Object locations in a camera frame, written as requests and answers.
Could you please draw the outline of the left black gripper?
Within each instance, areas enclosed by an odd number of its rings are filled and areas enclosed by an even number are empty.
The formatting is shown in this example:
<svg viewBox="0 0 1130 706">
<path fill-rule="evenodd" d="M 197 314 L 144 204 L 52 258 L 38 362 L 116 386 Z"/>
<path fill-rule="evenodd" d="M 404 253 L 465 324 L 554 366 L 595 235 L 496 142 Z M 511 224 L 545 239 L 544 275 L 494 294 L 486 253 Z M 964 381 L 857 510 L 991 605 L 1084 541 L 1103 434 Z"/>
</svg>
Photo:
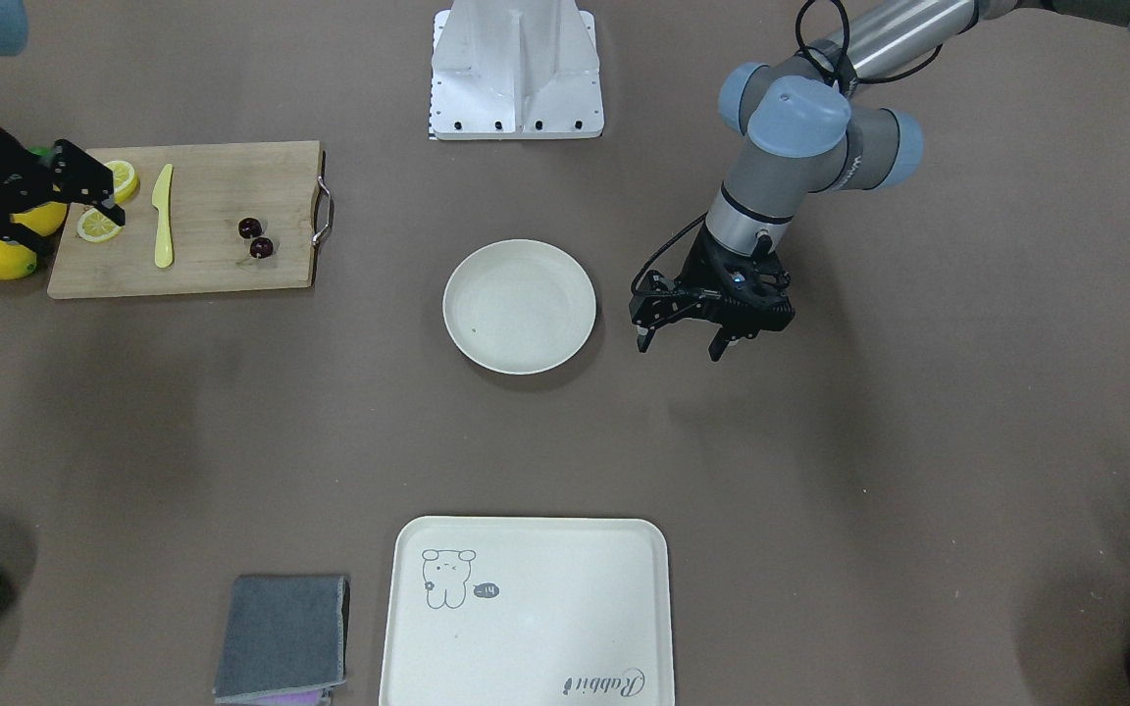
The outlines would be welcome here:
<svg viewBox="0 0 1130 706">
<path fill-rule="evenodd" d="M 638 352 L 647 352 L 659 328 L 698 319 L 718 326 L 709 358 L 721 361 L 734 339 L 781 331 L 794 320 L 790 284 L 771 236 L 759 235 L 756 250 L 745 255 L 699 235 L 676 277 L 647 270 L 634 284 L 631 321 L 637 326 Z"/>
</svg>

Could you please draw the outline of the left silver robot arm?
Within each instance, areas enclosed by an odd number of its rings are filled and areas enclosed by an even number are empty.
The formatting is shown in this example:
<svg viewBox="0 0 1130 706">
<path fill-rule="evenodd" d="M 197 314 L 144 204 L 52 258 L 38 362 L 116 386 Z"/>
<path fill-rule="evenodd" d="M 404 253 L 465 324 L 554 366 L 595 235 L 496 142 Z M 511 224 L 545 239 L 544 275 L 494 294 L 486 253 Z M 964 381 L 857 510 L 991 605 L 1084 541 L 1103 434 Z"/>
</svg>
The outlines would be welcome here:
<svg viewBox="0 0 1130 706">
<path fill-rule="evenodd" d="M 811 3 L 796 14 L 796 52 L 776 66 L 748 62 L 725 77 L 718 113 L 744 139 L 704 213 L 669 237 L 692 237 L 683 268 L 664 276 L 647 258 L 631 281 L 640 354 L 683 321 L 716 326 L 709 358 L 796 319 L 791 273 L 777 249 L 805 198 L 893 188 L 919 169 L 922 125 L 889 107 L 857 106 L 860 91 L 928 68 L 951 37 L 1031 8 L 1027 1 L 884 1 L 853 19 L 835 3 L 838 30 L 806 40 Z"/>
</svg>

